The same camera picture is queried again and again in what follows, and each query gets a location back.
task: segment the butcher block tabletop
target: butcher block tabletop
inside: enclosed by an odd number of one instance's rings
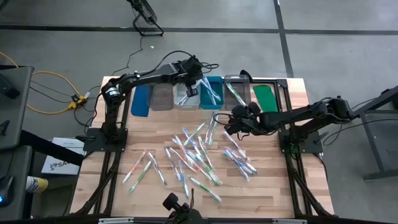
[[[110,78],[114,77],[104,77],[103,85]],[[293,109],[307,106],[308,98],[304,80],[301,78],[288,78],[287,82]],[[286,110],[282,89],[279,91],[282,93],[282,108]],[[252,101],[257,101],[252,88],[251,99]],[[99,98],[96,110],[98,115],[93,122],[93,127],[99,128],[104,121],[105,112],[102,97]],[[121,117],[122,110],[123,105],[121,106],[119,117]],[[169,146],[181,152],[179,147],[172,141],[174,135],[176,134],[184,141],[186,137],[182,132],[183,127],[187,128],[189,133],[192,133],[202,122],[206,121],[206,126],[199,132],[199,135],[204,139],[212,112],[212,110],[202,109],[195,111],[180,111],[177,109],[170,111],[149,110],[148,117],[144,118],[133,116],[129,110],[126,124],[129,134],[126,150],[122,153],[118,170],[112,208],[113,217],[167,217],[170,215],[170,211],[163,207],[162,202],[171,192],[179,197],[178,202],[180,204],[184,202],[190,203],[191,195],[190,198],[186,198],[183,184],[177,180],[164,147]],[[222,118],[220,121],[227,122],[227,119]],[[236,135],[233,136],[240,148],[250,158],[251,164],[258,171],[258,175],[252,176],[250,181],[246,181],[236,166],[227,161],[222,155],[225,146],[234,149],[233,145],[223,136],[223,131],[222,125],[218,124],[213,136],[213,144],[208,146],[210,161],[215,168],[215,174],[223,182],[222,186],[215,186],[200,172],[194,174],[184,166],[186,176],[192,175],[222,199],[221,203],[217,202],[209,193],[194,186],[187,179],[189,191],[191,191],[191,188],[195,189],[194,208],[203,217],[211,218],[294,217],[285,157],[280,152],[277,134],[271,136],[250,135],[245,137],[243,141],[238,141]],[[132,194],[128,194],[128,189],[136,183],[149,158],[146,156],[141,160],[125,184],[122,184],[122,180],[144,150],[154,155],[167,181],[167,186],[164,187],[162,185],[154,167],[150,166],[135,191]],[[172,157],[175,162],[178,161],[178,157],[175,154],[172,153]],[[103,152],[94,152],[83,161],[70,212],[79,210],[94,192],[100,179],[103,158]],[[302,159],[308,188],[323,207],[328,212],[333,213],[326,175],[321,162],[312,154],[303,154]],[[109,166],[111,166],[112,161],[113,157],[110,159]],[[297,189],[300,208],[304,211],[302,193],[298,186]],[[107,194],[108,188],[104,191],[102,210],[106,204]]]

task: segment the gray floor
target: gray floor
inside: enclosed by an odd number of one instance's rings
[[[395,0],[279,2],[286,29],[398,29]],[[163,27],[278,28],[272,0],[149,0],[149,3]],[[0,12],[0,22],[10,24],[130,26],[132,18],[131,9],[123,0],[12,0]],[[126,66],[127,56],[139,49],[139,39],[135,32],[0,30],[0,51],[20,65],[35,67],[36,71],[65,75],[84,93],[99,85],[104,75]],[[304,78],[311,102],[341,95],[355,105],[398,84],[396,35],[287,35],[287,44],[294,77]],[[152,68],[166,53],[180,49],[202,61],[219,63],[221,66],[215,73],[220,75],[246,69],[255,77],[287,76],[279,34],[170,32],[163,38],[144,38],[142,48],[125,72]],[[183,57],[174,55],[169,60]],[[10,62],[0,57],[0,64]],[[57,78],[41,75],[33,79],[73,93]],[[66,96],[57,98],[68,100]],[[65,107],[34,92],[29,103],[42,110]],[[82,121],[90,116],[86,111],[78,111]],[[24,128],[46,139],[83,134],[72,112],[47,116],[27,110]],[[331,125],[325,131],[338,128]],[[377,171],[364,129],[347,130],[324,149],[335,213],[346,218],[397,222],[398,178],[366,183],[362,180],[363,175]],[[63,188],[58,194],[69,193],[69,188]],[[47,194],[41,197],[38,212],[62,213],[66,202],[51,200],[56,190]]]

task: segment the teal bin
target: teal bin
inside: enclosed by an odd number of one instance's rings
[[[211,88],[221,97],[221,102],[216,100],[216,105],[213,105],[210,95],[207,93],[207,88],[200,85],[200,105],[205,110],[218,110],[224,104],[223,78],[216,76],[207,77],[207,79],[210,82]]]

